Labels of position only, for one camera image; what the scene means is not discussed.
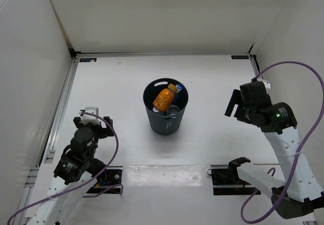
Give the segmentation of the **orange juice bottle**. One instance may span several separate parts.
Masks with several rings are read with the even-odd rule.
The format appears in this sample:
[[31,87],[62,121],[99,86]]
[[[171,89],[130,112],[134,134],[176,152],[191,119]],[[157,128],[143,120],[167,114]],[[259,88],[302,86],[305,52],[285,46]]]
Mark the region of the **orange juice bottle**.
[[153,106],[159,111],[166,112],[172,101],[174,100],[177,87],[169,84],[167,88],[163,89],[153,101]]

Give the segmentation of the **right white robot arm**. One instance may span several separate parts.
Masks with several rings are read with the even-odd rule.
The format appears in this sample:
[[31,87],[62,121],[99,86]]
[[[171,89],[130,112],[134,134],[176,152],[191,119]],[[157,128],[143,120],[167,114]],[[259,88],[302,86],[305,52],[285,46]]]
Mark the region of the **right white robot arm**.
[[253,185],[272,202],[284,219],[302,217],[323,208],[323,188],[311,171],[303,150],[298,150],[299,132],[291,107],[273,104],[267,85],[261,81],[243,84],[232,93],[226,116],[261,129],[271,144],[284,180],[263,172],[250,159],[240,157],[228,164],[228,180],[235,185],[242,181]]

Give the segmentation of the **clear plastic bottle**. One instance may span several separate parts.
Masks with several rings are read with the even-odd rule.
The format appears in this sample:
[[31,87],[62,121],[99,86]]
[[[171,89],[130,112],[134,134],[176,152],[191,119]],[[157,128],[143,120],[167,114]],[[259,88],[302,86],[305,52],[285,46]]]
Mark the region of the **clear plastic bottle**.
[[166,116],[173,116],[180,112],[180,108],[176,105],[170,105],[166,110]]

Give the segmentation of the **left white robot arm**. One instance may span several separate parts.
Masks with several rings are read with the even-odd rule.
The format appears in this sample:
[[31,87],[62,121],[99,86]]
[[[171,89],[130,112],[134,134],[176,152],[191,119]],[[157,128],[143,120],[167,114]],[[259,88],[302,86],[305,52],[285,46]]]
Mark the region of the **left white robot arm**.
[[95,158],[100,139],[116,137],[113,121],[82,110],[73,120],[76,131],[54,170],[47,197],[30,204],[39,208],[28,224],[64,224],[87,191],[106,180],[105,164]]

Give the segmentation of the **dark grey plastic bin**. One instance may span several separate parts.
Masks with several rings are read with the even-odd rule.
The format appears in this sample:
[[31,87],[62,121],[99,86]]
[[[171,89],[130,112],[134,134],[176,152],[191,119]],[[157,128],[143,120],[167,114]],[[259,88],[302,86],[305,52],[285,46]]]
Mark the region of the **dark grey plastic bin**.
[[[175,99],[165,111],[154,109],[153,101],[169,84],[180,88]],[[189,94],[185,85],[175,79],[160,78],[148,84],[143,92],[143,103],[151,129],[162,136],[174,134],[180,127],[188,100]]]

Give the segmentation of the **blue label plastic bottle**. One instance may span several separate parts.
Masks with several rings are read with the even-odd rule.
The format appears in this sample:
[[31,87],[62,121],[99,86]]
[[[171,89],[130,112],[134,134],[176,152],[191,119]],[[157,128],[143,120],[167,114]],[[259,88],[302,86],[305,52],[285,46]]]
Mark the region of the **blue label plastic bottle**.
[[179,93],[180,93],[180,91],[182,90],[182,85],[177,84],[177,85],[176,85],[176,88],[177,88],[177,90],[176,90],[176,92],[175,92],[174,102],[176,102],[176,101],[179,99]]

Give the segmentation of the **green label plastic bottle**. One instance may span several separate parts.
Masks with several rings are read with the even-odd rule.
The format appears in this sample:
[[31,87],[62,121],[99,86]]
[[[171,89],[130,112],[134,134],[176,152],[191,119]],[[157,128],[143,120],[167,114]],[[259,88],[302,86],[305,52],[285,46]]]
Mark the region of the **green label plastic bottle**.
[[158,108],[153,107],[152,108],[152,112],[157,114],[157,115],[163,115],[164,113],[162,111],[160,111]]

